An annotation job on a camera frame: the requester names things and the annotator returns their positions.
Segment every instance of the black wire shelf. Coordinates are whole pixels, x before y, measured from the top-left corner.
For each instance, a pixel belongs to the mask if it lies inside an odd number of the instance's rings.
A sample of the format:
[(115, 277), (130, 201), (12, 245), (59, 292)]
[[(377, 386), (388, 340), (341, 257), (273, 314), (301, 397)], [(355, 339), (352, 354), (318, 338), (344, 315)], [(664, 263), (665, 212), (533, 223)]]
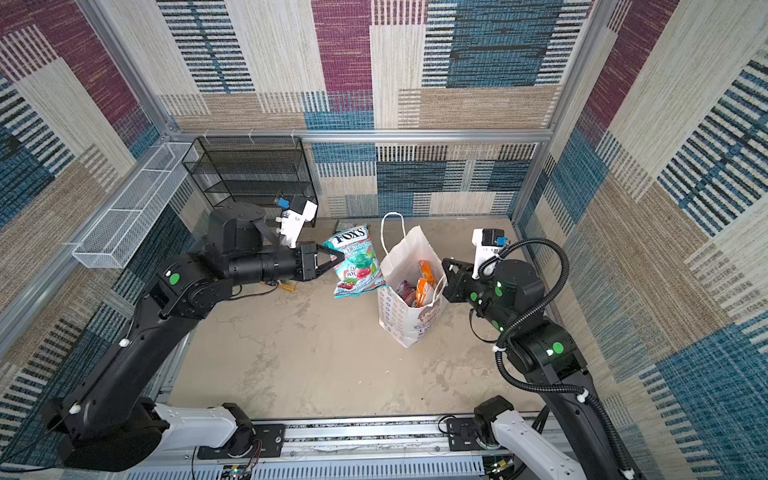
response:
[(245, 202), (264, 207), (272, 225), (282, 210), (278, 197), (302, 195), (317, 203), (317, 192), (299, 138), (198, 137), (184, 167), (212, 207)]

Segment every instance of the gray floor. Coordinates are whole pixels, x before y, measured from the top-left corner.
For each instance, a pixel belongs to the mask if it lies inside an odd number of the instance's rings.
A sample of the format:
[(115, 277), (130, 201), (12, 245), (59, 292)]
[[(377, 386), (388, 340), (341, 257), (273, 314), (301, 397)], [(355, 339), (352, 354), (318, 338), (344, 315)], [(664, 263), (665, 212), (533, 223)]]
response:
[[(322, 243), (334, 224), (318, 220), (302, 240)], [(416, 224), (438, 257), (470, 262), (472, 229), (497, 227), (514, 235), (506, 219), (420, 220), (406, 222), (406, 229)], [(371, 233), (383, 258), (378, 222)], [(401, 237), (399, 222), (387, 222), (387, 245)], [(522, 258), (519, 251), (514, 257)], [(379, 326), (376, 293), (336, 300), (336, 281), (328, 272), (294, 293), (278, 289), (217, 305), (197, 327), (169, 403), (236, 402), (260, 418), (471, 412), (495, 395), (520, 411), (543, 405), (498, 374), (491, 346), (469, 330), (468, 305), (449, 305), (424, 338), (405, 349)], [(247, 286), (243, 293), (265, 289)], [(485, 338), (498, 335), (482, 319), (475, 319), (475, 330)]]

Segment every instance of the small yellow object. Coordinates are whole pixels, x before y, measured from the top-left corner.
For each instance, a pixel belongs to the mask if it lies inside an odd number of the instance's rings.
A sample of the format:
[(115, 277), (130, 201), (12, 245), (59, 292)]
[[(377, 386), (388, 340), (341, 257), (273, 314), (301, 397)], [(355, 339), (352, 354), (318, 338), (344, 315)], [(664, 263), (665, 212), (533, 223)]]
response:
[(280, 288), (282, 288), (283, 290), (287, 290), (287, 291), (289, 291), (291, 293), (296, 290), (296, 286), (290, 280), (281, 280), (280, 281)]

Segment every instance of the striped wall panel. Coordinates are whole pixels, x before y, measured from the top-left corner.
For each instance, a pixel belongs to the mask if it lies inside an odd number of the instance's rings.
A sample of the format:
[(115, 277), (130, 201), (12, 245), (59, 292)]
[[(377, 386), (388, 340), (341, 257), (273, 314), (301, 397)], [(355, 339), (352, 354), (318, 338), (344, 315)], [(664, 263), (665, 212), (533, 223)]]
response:
[(305, 144), (320, 217), (509, 215), (536, 144)]
[[(564, 245), (554, 316), (647, 478), (768, 472), (767, 22), (761, 2), (618, 2), (519, 222)], [(531, 252), (551, 285), (557, 257)]]
[(201, 93), (254, 91), (223, 0), (157, 4)]
[(51, 175), (58, 175), (73, 160), (51, 128), (16, 91), (8, 80), (0, 76), (0, 124), (22, 143), (37, 162)]

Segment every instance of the snack package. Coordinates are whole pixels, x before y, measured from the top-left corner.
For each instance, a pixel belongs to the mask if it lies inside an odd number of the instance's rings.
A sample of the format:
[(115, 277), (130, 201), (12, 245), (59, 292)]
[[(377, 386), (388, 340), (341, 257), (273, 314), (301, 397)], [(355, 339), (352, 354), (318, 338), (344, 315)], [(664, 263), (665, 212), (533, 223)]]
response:
[(405, 280), (400, 283), (400, 286), (397, 287), (395, 293), (406, 302), (406, 305), (412, 305), (414, 300), (416, 300), (416, 289)]
[(415, 308), (422, 307), (432, 302), (432, 296), (435, 295), (435, 289), (429, 284), (426, 278), (419, 279), (419, 285), (416, 286), (416, 300), (413, 305)]
[(419, 269), (422, 271), (422, 278), (432, 285), (432, 288), (435, 288), (435, 276), (432, 275), (432, 267), (429, 265), (429, 260), (419, 260)]
[(379, 261), (373, 253), (373, 242), (364, 226), (334, 233), (323, 245), (344, 252), (344, 261), (333, 267), (341, 279), (333, 293), (335, 298), (358, 296), (384, 285)]

